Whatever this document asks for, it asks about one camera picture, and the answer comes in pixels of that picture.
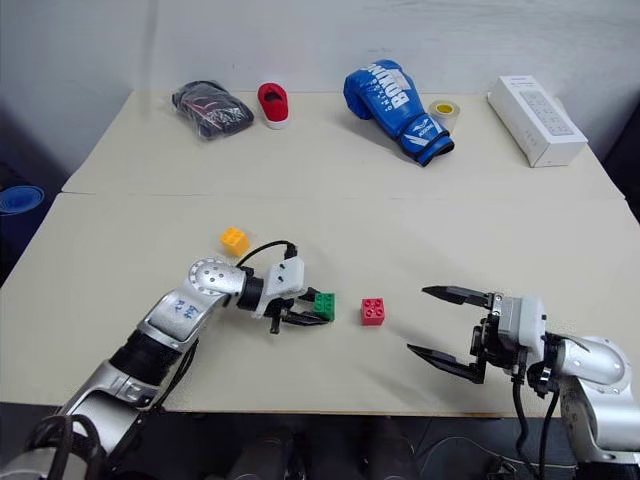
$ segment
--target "yellow tape roll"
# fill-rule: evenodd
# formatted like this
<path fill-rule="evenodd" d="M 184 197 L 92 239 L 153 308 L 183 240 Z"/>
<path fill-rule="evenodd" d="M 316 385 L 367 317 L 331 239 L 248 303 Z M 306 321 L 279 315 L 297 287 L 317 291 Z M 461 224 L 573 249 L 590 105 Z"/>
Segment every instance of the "yellow tape roll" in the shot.
<path fill-rule="evenodd" d="M 436 100 L 429 105 L 429 115 L 444 128 L 452 132 L 460 115 L 460 107 L 447 100 Z"/>

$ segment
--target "blue object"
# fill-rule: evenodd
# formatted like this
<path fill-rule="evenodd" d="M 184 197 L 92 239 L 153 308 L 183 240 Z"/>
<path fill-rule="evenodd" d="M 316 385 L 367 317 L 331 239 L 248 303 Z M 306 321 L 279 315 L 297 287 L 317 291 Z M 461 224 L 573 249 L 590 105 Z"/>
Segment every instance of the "blue object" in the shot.
<path fill-rule="evenodd" d="M 363 120 L 375 118 L 404 153 L 423 167 L 453 150 L 449 131 L 425 113 L 411 77 L 392 60 L 379 60 L 344 81 L 349 109 Z"/>
<path fill-rule="evenodd" d="M 19 185 L 0 192 L 0 215 L 17 215 L 33 210 L 44 200 L 44 191 L 32 185 Z"/>

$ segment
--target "green lego brick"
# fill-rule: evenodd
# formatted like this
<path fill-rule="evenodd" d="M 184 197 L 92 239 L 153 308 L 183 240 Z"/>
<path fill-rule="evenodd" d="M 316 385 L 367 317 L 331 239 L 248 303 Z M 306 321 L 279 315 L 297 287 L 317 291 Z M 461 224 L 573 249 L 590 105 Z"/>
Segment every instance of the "green lego brick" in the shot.
<path fill-rule="evenodd" d="M 335 320 L 336 296 L 333 293 L 316 293 L 313 301 L 313 313 L 326 318 L 327 320 Z"/>

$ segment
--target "yellow lego brick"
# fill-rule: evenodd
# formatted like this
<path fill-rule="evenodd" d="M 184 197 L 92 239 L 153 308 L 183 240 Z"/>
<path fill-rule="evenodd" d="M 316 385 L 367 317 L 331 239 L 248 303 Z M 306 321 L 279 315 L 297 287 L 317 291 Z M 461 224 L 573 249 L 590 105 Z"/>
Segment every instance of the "yellow lego brick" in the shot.
<path fill-rule="evenodd" d="M 220 241 L 227 253 L 236 257 L 241 257 L 249 249 L 247 234 L 235 227 L 227 228 L 220 236 Z"/>

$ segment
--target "red lego brick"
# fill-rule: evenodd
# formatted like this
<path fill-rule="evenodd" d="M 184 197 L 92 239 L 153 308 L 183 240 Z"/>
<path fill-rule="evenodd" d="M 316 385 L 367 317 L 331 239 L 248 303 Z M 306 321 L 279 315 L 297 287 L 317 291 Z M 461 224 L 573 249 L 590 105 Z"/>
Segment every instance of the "red lego brick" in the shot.
<path fill-rule="evenodd" d="M 363 298 L 361 313 L 362 325 L 382 325 L 384 321 L 384 302 L 381 298 Z"/>

